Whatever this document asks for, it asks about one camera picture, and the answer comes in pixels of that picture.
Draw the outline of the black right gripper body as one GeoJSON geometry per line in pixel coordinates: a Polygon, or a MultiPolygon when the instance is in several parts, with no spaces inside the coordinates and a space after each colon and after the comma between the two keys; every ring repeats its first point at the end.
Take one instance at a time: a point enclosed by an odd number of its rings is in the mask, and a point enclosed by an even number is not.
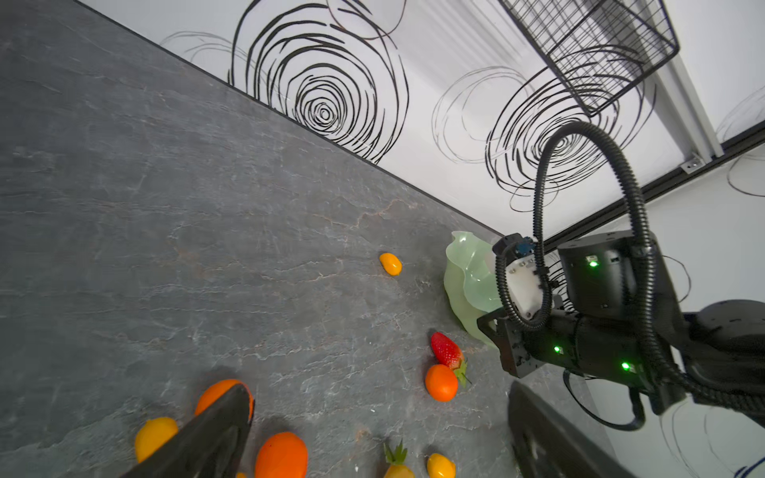
{"type": "Polygon", "coordinates": [[[554,310],[547,325],[536,332],[518,329],[502,309],[477,319],[480,332],[498,348],[503,370],[514,378],[524,378],[544,364],[575,368],[576,325],[575,315],[562,310],[554,310]]]}

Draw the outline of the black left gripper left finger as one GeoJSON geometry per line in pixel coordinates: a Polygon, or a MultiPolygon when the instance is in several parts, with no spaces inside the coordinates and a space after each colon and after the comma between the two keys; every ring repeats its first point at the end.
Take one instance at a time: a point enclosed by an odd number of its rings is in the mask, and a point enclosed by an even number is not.
{"type": "Polygon", "coordinates": [[[251,430],[254,400],[235,384],[127,477],[234,477],[251,430]]]}

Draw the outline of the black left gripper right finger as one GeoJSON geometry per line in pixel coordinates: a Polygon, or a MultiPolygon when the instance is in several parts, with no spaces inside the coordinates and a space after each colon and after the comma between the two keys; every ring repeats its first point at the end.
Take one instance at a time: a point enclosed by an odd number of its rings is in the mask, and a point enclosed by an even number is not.
{"type": "Polygon", "coordinates": [[[519,380],[510,388],[508,422],[524,477],[633,475],[519,380]]]}

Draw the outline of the green wavy fruit bowl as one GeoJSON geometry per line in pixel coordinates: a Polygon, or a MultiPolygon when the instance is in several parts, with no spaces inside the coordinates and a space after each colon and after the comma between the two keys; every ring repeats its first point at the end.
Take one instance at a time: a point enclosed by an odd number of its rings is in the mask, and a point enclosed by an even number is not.
{"type": "Polygon", "coordinates": [[[496,350],[477,320],[501,307],[491,245],[468,231],[453,231],[445,249],[444,289],[453,314],[472,338],[496,350]]]}

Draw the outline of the red strawberry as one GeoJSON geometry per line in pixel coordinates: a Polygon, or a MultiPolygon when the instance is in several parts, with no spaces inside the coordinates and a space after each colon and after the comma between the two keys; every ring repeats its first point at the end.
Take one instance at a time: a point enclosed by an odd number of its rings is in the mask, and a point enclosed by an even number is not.
{"type": "Polygon", "coordinates": [[[406,465],[408,450],[404,447],[404,442],[400,441],[395,448],[384,444],[384,458],[388,468],[384,478],[415,478],[416,474],[406,465]]]}
{"type": "Polygon", "coordinates": [[[467,377],[467,360],[461,348],[448,336],[435,332],[430,337],[430,348],[440,364],[449,368],[463,385],[470,383],[467,377]]]}

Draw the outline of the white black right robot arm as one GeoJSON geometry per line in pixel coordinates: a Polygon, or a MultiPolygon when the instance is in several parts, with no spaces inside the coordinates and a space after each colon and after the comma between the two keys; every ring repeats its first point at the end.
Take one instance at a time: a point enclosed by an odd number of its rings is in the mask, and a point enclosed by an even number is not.
{"type": "MultiPolygon", "coordinates": [[[[688,393],[663,378],[639,349],[632,314],[637,294],[636,263],[631,231],[602,233],[562,244],[561,272],[571,301],[564,306],[553,297],[546,325],[522,329],[541,308],[542,290],[536,274],[534,245],[512,234],[498,240],[492,255],[505,266],[510,304],[523,299],[520,320],[501,307],[480,317],[479,330],[500,350],[502,368],[523,378],[542,364],[563,368],[564,376],[599,378],[626,386],[635,417],[621,425],[637,430],[645,422],[641,398],[646,396],[656,415],[664,414],[688,393]]],[[[657,262],[653,326],[661,348],[678,350],[685,372],[709,388],[729,394],[764,396],[764,305],[751,300],[727,300],[698,312],[683,312],[665,261],[657,262]]]]}

